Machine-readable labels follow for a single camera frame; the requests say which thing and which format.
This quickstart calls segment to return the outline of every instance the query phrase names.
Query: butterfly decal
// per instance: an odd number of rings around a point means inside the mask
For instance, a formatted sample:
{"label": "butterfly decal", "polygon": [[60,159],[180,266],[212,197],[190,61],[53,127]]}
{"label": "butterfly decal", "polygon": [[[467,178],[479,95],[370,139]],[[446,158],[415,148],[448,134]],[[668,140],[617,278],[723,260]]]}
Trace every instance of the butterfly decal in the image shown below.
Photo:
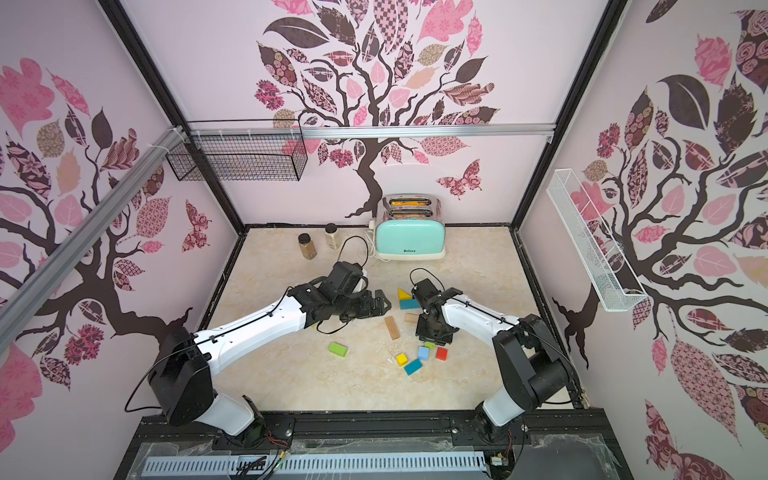
{"label": "butterfly decal", "polygon": [[464,170],[464,175],[461,178],[455,178],[455,177],[443,177],[438,178],[437,183],[441,184],[445,188],[451,189],[451,195],[455,195],[458,197],[459,200],[462,199],[462,195],[467,193],[467,188],[469,190],[474,190],[475,188],[480,188],[480,182],[482,179],[478,177],[478,174],[480,173],[480,159],[477,159],[469,164],[466,170]]}
{"label": "butterfly decal", "polygon": [[192,250],[197,246],[203,248],[208,245],[208,238],[203,230],[207,230],[210,220],[205,217],[205,214],[199,214],[197,208],[187,200],[187,217],[192,223],[192,231],[187,234],[187,238],[184,239],[184,245],[181,246],[182,252]]}

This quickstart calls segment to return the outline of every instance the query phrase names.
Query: wooden block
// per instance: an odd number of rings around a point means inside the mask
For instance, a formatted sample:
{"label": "wooden block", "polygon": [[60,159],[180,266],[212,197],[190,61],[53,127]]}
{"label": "wooden block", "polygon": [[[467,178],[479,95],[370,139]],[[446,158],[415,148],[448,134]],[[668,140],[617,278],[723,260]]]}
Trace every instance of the wooden block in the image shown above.
{"label": "wooden block", "polygon": [[384,323],[386,323],[386,329],[389,330],[389,336],[392,337],[393,340],[400,338],[400,331],[397,330],[394,318],[388,316],[384,319]]}

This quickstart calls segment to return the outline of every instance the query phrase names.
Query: black cable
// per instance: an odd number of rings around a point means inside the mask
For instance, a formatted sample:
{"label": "black cable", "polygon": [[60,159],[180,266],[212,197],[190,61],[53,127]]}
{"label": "black cable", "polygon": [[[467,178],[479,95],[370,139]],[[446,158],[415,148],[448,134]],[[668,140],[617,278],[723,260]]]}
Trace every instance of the black cable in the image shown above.
{"label": "black cable", "polygon": [[438,278],[438,277],[437,277],[437,276],[436,276],[434,273],[430,272],[430,271],[429,271],[429,270],[427,270],[426,268],[421,268],[421,267],[419,267],[419,268],[415,268],[415,269],[411,270],[411,273],[409,273],[409,274],[408,274],[408,278],[409,278],[409,279],[411,279],[411,285],[413,285],[413,286],[415,286],[415,285],[416,285],[415,283],[413,283],[413,272],[415,272],[415,271],[417,271],[417,270],[424,270],[425,272],[427,272],[427,273],[429,273],[430,275],[432,275],[432,278],[434,278],[435,280],[437,280],[437,283],[439,283],[439,284],[440,284],[440,288],[441,288],[441,289],[443,289],[443,291],[445,291],[445,287],[443,286],[443,284],[442,284],[442,282],[440,281],[440,279],[439,279],[439,278]]}
{"label": "black cable", "polygon": [[349,242],[349,241],[350,241],[352,238],[359,238],[359,239],[360,239],[360,240],[362,240],[362,242],[363,242],[363,243],[366,245],[366,260],[365,260],[364,262],[362,262],[362,265],[360,266],[360,268],[363,268],[363,267],[366,265],[366,263],[368,263],[368,240],[366,240],[366,239],[362,238],[360,235],[352,235],[350,238],[348,238],[348,239],[344,240],[344,243],[342,243],[342,244],[341,244],[341,250],[339,250],[339,257],[338,257],[338,258],[336,258],[336,261],[338,262],[338,261],[340,261],[340,260],[341,260],[341,253],[344,251],[344,246],[345,246],[345,245],[346,245],[346,243],[347,243],[347,242]]}

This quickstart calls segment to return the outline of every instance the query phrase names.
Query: wire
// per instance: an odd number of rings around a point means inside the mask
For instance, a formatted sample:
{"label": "wire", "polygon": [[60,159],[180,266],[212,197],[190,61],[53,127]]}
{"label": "wire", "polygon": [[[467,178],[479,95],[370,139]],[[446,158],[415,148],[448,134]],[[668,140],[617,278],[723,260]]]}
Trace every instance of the wire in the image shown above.
{"label": "wire", "polygon": [[430,271],[429,271],[429,270],[427,270],[426,268],[421,268],[421,267],[419,267],[419,268],[415,268],[415,269],[411,270],[411,273],[409,273],[409,274],[408,274],[408,278],[409,278],[409,279],[411,279],[411,284],[412,284],[413,286],[415,286],[415,285],[416,285],[415,283],[413,283],[413,272],[415,272],[415,271],[417,271],[417,270],[424,270],[425,272],[427,272],[427,273],[429,273],[430,275],[432,275],[432,278],[434,278],[435,280],[437,280],[437,283],[439,283],[439,284],[440,284],[440,288],[442,288],[442,289],[443,289],[443,291],[445,291],[445,286],[443,286],[443,284],[442,284],[442,282],[440,281],[440,279],[439,279],[439,278],[438,278],[438,277],[437,277],[437,276],[436,276],[434,273],[430,272]]}

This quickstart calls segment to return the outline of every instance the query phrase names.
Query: wire rack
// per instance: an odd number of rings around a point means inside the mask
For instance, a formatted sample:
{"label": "wire rack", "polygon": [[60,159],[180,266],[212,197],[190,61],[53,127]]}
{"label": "wire rack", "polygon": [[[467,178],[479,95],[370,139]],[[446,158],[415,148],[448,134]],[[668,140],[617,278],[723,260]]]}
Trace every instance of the wire rack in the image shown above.
{"label": "wire rack", "polygon": [[[195,132],[188,141],[205,155],[219,180],[298,181],[307,161],[300,129],[274,134]],[[166,158],[178,180],[204,179],[186,143],[171,149]]]}

